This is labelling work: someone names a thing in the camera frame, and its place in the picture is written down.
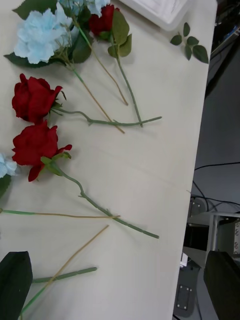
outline white table surface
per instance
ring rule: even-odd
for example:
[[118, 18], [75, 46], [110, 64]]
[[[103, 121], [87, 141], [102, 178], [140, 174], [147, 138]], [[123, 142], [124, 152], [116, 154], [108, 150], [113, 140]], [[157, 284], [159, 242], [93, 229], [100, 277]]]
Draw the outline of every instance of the white table surface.
[[[185, 16], [191, 35], [211, 51], [217, 4], [195, 0]], [[103, 119], [81, 83], [64, 67], [21, 69], [3, 54], [13, 51], [20, 19], [0, 8], [0, 148], [12, 155], [13, 138], [27, 125], [11, 106], [19, 74], [43, 77], [54, 88], [63, 86], [65, 108], [82, 110]], [[133, 34], [132, 53], [122, 59], [135, 92], [142, 119], [162, 120], [140, 127], [92, 125], [78, 116], [53, 117], [58, 146], [72, 144], [72, 160], [61, 168], [78, 179], [89, 196], [114, 214], [148, 231], [156, 240], [114, 221], [77, 256], [66, 272], [96, 266], [98, 270], [54, 283], [25, 313], [24, 319], [51, 320], [170, 320], [172, 319], [180, 257], [194, 173], [208, 65], [189, 62], [165, 33], [119, 2]], [[136, 121], [131, 97], [108, 56], [107, 45], [95, 43], [103, 63], [115, 75], [130, 102], [125, 106], [114, 83], [91, 57], [77, 69], [109, 115], [118, 121]], [[78, 187], [63, 177], [44, 174], [29, 183], [28, 169], [14, 178], [1, 199], [4, 209], [47, 213], [98, 215], [78, 197]], [[35, 278], [53, 276], [67, 259], [101, 228], [106, 220], [75, 220], [39, 216], [0, 216], [0, 259], [9, 251], [28, 251]], [[27, 301], [41, 288], [33, 285]]]

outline black object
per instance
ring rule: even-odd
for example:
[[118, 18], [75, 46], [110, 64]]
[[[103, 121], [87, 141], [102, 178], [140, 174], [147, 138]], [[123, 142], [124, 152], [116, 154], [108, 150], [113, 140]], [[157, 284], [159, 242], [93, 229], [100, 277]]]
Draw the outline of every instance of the black object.
[[240, 320], [240, 268], [226, 252], [209, 252], [204, 282], [218, 319]]
[[187, 224], [183, 246], [207, 251], [208, 238], [208, 225]]

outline red rose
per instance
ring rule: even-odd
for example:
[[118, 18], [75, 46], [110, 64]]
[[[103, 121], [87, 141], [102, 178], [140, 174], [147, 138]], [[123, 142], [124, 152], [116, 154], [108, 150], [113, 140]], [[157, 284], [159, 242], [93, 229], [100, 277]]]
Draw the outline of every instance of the red rose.
[[91, 16], [88, 23], [94, 35], [99, 36], [102, 31], [110, 31], [112, 29], [114, 10], [114, 5], [108, 4], [101, 8], [101, 17], [97, 14]]
[[20, 80], [21, 82], [15, 85], [15, 96], [12, 99], [16, 116], [40, 124], [49, 113], [62, 87], [58, 85], [55, 90], [51, 90], [46, 80], [32, 76], [27, 80], [23, 73], [20, 74]]
[[20, 166], [33, 166], [28, 181], [35, 180], [44, 168], [41, 157], [52, 158], [64, 150], [71, 150], [68, 144], [58, 149], [57, 126], [48, 128], [47, 120], [41, 124], [27, 126], [21, 134], [13, 139], [15, 155], [12, 157]]

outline floor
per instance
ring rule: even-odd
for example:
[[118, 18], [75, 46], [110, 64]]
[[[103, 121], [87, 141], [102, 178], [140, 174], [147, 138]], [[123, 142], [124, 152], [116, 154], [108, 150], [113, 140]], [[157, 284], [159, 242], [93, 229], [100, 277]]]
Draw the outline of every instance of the floor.
[[[219, 66], [210, 64], [208, 81]], [[221, 77], [217, 87], [205, 100], [195, 167], [240, 161], [240, 50]], [[240, 203], [240, 164], [203, 168], [196, 171], [194, 181], [206, 197]], [[192, 193], [199, 195], [193, 186]], [[222, 204], [220, 212], [240, 211], [240, 207]], [[203, 320], [218, 320], [203, 280], [198, 275], [198, 300]], [[189, 320], [200, 320], [195, 307]]]

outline blue hydrangea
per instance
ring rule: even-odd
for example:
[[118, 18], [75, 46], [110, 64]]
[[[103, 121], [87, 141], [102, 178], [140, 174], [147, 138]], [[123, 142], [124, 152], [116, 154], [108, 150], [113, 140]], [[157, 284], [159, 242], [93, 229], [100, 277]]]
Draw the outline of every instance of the blue hydrangea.
[[71, 8], [72, 12], [77, 15], [81, 7], [87, 6], [92, 15], [101, 17], [101, 9], [109, 5], [110, 0], [59, 0], [60, 3], [67, 8]]
[[60, 46], [69, 45], [66, 27], [71, 23], [72, 18], [65, 15], [59, 3], [56, 5], [55, 14], [50, 9], [44, 13], [30, 12], [17, 31], [15, 55], [27, 58], [30, 64], [38, 64], [40, 61], [47, 63]]
[[0, 153], [0, 178], [5, 175], [15, 176], [17, 170], [17, 163], [6, 158], [4, 153]]

